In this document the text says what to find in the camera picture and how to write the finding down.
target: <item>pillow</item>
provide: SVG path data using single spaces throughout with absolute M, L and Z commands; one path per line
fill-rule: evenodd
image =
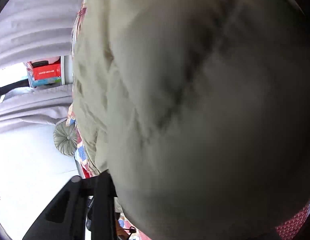
M 75 124 L 66 126 L 66 121 L 57 124 L 54 130 L 54 143 L 62 154 L 73 156 L 77 149 Z

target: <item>round cushion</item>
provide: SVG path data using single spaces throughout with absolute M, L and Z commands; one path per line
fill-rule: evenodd
M 75 124 L 66 126 L 66 121 L 57 124 L 54 130 L 56 148 L 66 156 L 73 156 L 77 145 Z

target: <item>curtain fold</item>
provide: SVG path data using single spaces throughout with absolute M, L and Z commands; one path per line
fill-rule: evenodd
M 32 123 L 55 125 L 72 102 L 72 84 L 14 96 L 0 103 L 0 133 Z
M 9 0 L 0 13 L 0 69 L 71 54 L 71 32 L 83 0 Z

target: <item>red box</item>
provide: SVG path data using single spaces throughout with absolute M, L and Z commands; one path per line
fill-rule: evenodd
M 54 64 L 42 66 L 42 67 L 35 67 L 33 69 L 34 72 L 34 79 L 41 80 L 45 78 L 52 78 L 52 77 L 60 77 L 60 62 L 56 62 Z

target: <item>red patterned fabric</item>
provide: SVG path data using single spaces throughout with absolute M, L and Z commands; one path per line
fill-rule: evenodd
M 291 220 L 276 228 L 277 233 L 283 240 L 292 240 L 301 229 L 307 219 L 307 212 L 310 205 L 307 204 L 300 212 L 298 212 Z

